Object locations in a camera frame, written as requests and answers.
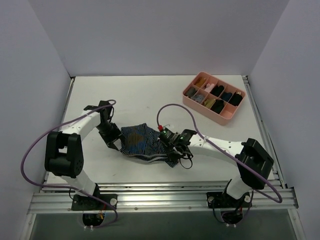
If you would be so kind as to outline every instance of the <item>tabletop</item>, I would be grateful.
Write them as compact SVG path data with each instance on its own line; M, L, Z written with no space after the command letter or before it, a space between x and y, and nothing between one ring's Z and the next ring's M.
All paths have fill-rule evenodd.
M182 92L193 80L193 75L178 76L77 76L67 104L64 121L78 117L87 105L98 105L100 100L114 99L112 122L119 128L146 123L157 129L158 110L170 103L183 104ZM215 75L246 92L240 75ZM190 109L198 129L206 136L229 141L246 141L253 138L263 145L262 137L248 97L225 125L206 118ZM161 125L181 132L194 129L189 114L182 108L169 106L160 114ZM164 162L142 164L131 157L107 148L95 128L82 141L84 170L96 183L176 183L228 181L237 173L238 168L228 162L195 155L193 167L184 169L181 165L171 168ZM60 177L49 173L48 184L64 184Z

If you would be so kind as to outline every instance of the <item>striped cloth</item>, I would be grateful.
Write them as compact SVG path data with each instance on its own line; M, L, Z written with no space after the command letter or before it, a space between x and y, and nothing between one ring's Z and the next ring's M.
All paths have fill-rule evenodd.
M177 165L177 162L169 160L164 146L158 140L160 132L148 127L146 123L122 127L121 132L124 140L121 140L120 152L123 155L144 160L146 163L166 162L172 168Z

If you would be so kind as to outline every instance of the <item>storage organizer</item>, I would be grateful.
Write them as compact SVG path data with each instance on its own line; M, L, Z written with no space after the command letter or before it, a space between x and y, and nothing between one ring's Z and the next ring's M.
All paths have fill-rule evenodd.
M207 84L214 84L215 88L217 88L219 86L223 86L224 89L222 92L220 92L216 95L213 95L212 93L217 91L217 89L215 89L215 91L211 90L211 93L208 92L208 90L205 91ZM194 92L194 94L192 94L192 96L187 96L187 93L190 95L190 92L192 92L193 89L191 89L191 88L194 88L195 92ZM232 94L231 98L228 101L226 101L226 98L225 98L227 93ZM204 99L202 99L202 97L197 98L196 96L199 94L203 95ZM226 83L226 82L224 82L224 81L222 81L222 80L220 80L220 79L218 79L208 73L200 72L193 79L193 81L187 86L187 88L183 91L182 102L186 106L196 110L200 114L217 122L218 124L226 125L232 119L232 117L235 115L238 108L241 106L245 96L246 96L246 93L243 90L236 88L235 86L230 85L230 84L228 84L228 83ZM210 104L208 104L209 100L215 100L215 103L220 104L220 108L218 107L218 110L217 110L217 108L211 107L215 111L217 110L217 112L221 111L220 113L216 113L215 111L211 110L210 108L207 108L204 106L205 103L207 103L207 106L210 106Z

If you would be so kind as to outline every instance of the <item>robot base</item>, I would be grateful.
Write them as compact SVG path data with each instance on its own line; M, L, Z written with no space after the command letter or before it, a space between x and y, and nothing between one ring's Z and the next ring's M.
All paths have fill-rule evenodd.
M117 209L118 195L117 194L100 194L99 199L109 203ZM72 211L93 211L93 210L112 210L109 206L105 206L102 202L94 200L87 196L75 194L73 196Z
M233 197L227 195L224 191L206 193L207 204L208 208L210 209L236 209L239 207L248 208L250 203L245 201L246 196L250 197L249 192L246 192L240 199L234 199Z

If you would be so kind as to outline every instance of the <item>pink plastic bin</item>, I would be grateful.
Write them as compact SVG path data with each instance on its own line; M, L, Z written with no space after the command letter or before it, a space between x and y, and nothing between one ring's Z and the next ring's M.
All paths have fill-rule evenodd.
M199 79L204 78L205 79L205 83L201 86L201 87L197 87L195 86L195 84L199 81ZM204 89L206 88L206 85L210 83L210 84L215 84L220 86L223 85L224 86L224 90L223 92L226 93L241 93L242 101L240 102L240 104L238 106L234 106L231 105L230 103L223 101L224 103L224 107L222 109L222 111L220 112L220 114L217 114L216 112L210 110L209 108L205 107L203 104L205 102L206 99L219 99L221 100L221 95L223 94L223 92L219 95L219 96L214 96L209 92L206 92ZM198 103L194 100L192 100L191 98L187 97L185 94L186 92L190 89L190 88L195 88L197 90L197 92L195 94L202 94L205 96L204 100L201 103ZM185 88L185 90L182 93L182 102L183 104L185 104L186 106L194 109L195 111L199 112L200 114L206 116L207 118L217 122L220 125L226 125L235 115L237 109L241 106L241 104L244 101L244 98L246 97L246 93L233 86L230 85L208 73L205 72L200 72L193 80L192 82Z

